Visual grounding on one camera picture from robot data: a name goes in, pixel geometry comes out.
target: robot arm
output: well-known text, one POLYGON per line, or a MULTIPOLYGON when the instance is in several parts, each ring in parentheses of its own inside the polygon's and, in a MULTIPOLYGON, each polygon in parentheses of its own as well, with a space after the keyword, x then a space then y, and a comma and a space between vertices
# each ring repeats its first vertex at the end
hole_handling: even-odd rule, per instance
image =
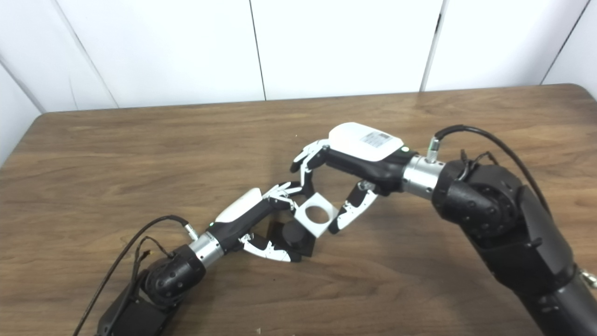
POLYGON ((519 297, 544 335, 596 336, 597 303, 538 188, 533 194, 496 164, 481 165, 466 157, 437 161, 440 140, 432 139, 424 157, 398 138, 342 124, 327 141, 305 147, 291 171, 300 168, 303 174, 308 169, 308 184, 312 169, 325 163, 363 179, 329 226, 332 233, 356 219, 379 194, 406 192, 430 200, 443 219, 460 226, 491 274, 519 297))
POLYGON ((231 251, 245 250, 277 261, 300 261, 300 254, 250 231, 273 212, 294 212, 297 206, 290 197, 301 193, 298 182, 275 185, 263 195, 253 188, 222 211, 203 234, 185 225, 193 241, 141 271, 135 283, 129 284, 133 289, 125 288, 101 317, 96 335, 158 335, 189 289, 201 282, 207 268, 231 251))

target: black cable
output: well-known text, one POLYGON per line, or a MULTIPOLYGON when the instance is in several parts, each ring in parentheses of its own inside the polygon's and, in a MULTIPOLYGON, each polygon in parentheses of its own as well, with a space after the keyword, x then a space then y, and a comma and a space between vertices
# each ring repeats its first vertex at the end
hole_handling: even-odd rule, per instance
POLYGON ((96 290, 96 293, 93 295, 93 297, 91 298, 91 301, 89 302, 89 305, 83 312, 83 316, 81 317, 79 324, 76 326, 75 332, 73 332, 73 336, 79 335, 79 332, 81 331, 81 328, 83 327, 83 324, 85 323, 85 320, 87 320, 87 317, 89 316, 89 313, 91 312, 91 309, 96 304, 97 298, 100 296, 100 294, 101 294, 102 290, 104 289, 104 287, 106 286, 106 283, 108 282, 108 280, 110 280, 110 276, 112 276, 112 273, 114 273, 114 270, 116 269, 118 264, 121 262, 121 260, 124 258, 124 256, 127 254, 128 250, 131 249, 131 247, 133 246, 135 241, 137 241, 137 239, 139 239, 139 237, 145 231, 147 231, 147 229, 149 229, 150 227, 154 226, 155 224, 157 224, 159 222, 166 221, 168 219, 172 220, 172 221, 179 222, 183 227, 189 223, 182 217, 178 217, 176 215, 168 215, 168 216, 162 216, 160 218, 156 218, 153 221, 150 221, 149 223, 145 224, 145 226, 142 227, 141 230, 139 230, 135 234, 135 236, 133 236, 133 238, 128 242, 128 244, 124 247, 124 249, 118 255, 118 257, 116 257, 116 260, 114 260, 114 263, 112 264, 112 266, 110 266, 110 269, 108 269, 106 276, 104 276, 104 279, 100 282, 100 285, 96 290))
POLYGON ((551 211, 549 210, 549 205, 547 205, 545 196, 543 196, 543 193, 541 192, 541 189, 537 185, 537 182, 531 175, 531 172, 529 172, 529 170, 527 169, 525 164, 522 162, 522 160, 518 157, 518 155, 516 155, 516 153, 514 153, 514 151, 511 150, 510 147, 508 147, 502 140, 500 140, 497 136, 494 136, 493 134, 489 133, 488 131, 479 129, 474 126, 467 126, 467 125, 454 125, 454 126, 446 127, 444 129, 438 131, 437 133, 435 133, 435 137, 437 138, 437 140, 441 141, 444 137, 446 137, 446 135, 452 134, 455 132, 476 133, 478 135, 481 135, 481 136, 491 140, 494 144, 496 144, 499 148, 501 148, 501 150, 503 150, 514 161, 514 163, 516 163, 518 168, 522 171, 522 174, 527 179, 528 183, 531 185, 531 188, 535 192, 535 195, 537 195, 539 202, 541 203, 541 205, 543 206, 545 211, 547 211, 547 213, 549 213, 551 215, 551 211))
POLYGON ((120 306, 118 306, 116 314, 114 314, 114 317, 112 318, 112 323, 110 323, 110 327, 108 327, 106 335, 110 335, 112 333, 112 328, 114 328, 116 320, 118 320, 120 315, 122 315, 124 308, 128 304, 128 300, 131 298, 131 296, 133 296, 133 291, 135 290, 135 283, 137 282, 137 276, 139 275, 139 268, 141 267, 141 262, 149 255, 149 251, 145 251, 142 256, 139 256, 139 253, 141 251, 141 245, 143 245, 143 243, 147 239, 153 241, 158 246, 159 250, 162 251, 162 253, 165 254, 168 258, 172 257, 172 255, 166 252, 166 250, 162 247, 162 245, 160 245, 160 243, 158 243, 157 240, 149 236, 145 236, 143 237, 143 239, 141 239, 139 244, 137 244, 137 248, 135 249, 135 261, 133 263, 133 271, 131 272, 131 282, 128 284, 127 293, 120 302, 120 306))

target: wood grain tabletop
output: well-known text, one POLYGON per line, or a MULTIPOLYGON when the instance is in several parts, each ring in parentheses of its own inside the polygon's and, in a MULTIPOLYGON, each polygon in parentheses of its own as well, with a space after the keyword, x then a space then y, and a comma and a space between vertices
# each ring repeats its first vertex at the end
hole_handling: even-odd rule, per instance
MULTIPOLYGON (((0 335, 70 335, 142 225, 173 213, 203 231, 250 188, 297 179, 288 171, 292 159, 347 121, 419 151, 452 124, 495 133, 537 179, 576 261, 597 271, 597 103, 578 86, 48 113, 0 169, 0 335)), ((446 138, 439 159, 458 158, 460 148, 471 156, 491 150, 519 174, 475 135, 446 138)), ((338 207, 356 181, 329 167, 315 172, 317 190, 338 207)), ((149 234, 170 249, 188 243, 173 223, 149 234)), ((93 335, 126 285, 131 259, 129 253, 116 270, 81 335, 93 335)), ((165 334, 540 332, 457 226, 428 201, 395 194, 378 198, 338 235, 325 233, 301 263, 225 256, 165 334)))

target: white panel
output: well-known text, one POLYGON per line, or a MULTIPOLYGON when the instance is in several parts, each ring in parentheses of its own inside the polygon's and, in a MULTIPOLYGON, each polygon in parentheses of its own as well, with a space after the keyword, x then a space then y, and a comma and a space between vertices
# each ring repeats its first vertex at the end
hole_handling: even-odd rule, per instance
POLYGON ((59 0, 120 107, 263 100, 248 0, 59 0))
POLYGON ((418 91, 441 0, 253 0, 267 99, 418 91))
POLYGON ((116 107, 50 0, 0 0, 0 56, 47 111, 116 107))
POLYGON ((450 0, 426 90, 540 84, 587 0, 450 0))
POLYGON ((574 83, 597 99, 597 1, 592 1, 574 28, 543 84, 574 83))
POLYGON ((39 110, 0 66, 0 166, 38 116, 39 110))

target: label sticker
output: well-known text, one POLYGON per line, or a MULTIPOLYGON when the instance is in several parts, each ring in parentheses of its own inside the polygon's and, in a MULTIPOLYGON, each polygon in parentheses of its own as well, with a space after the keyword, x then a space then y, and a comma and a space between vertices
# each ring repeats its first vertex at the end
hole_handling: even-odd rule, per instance
POLYGON ((375 148, 380 148, 384 143, 390 141, 392 139, 391 135, 387 135, 382 132, 373 131, 364 137, 361 138, 361 141, 364 143, 371 145, 375 148))

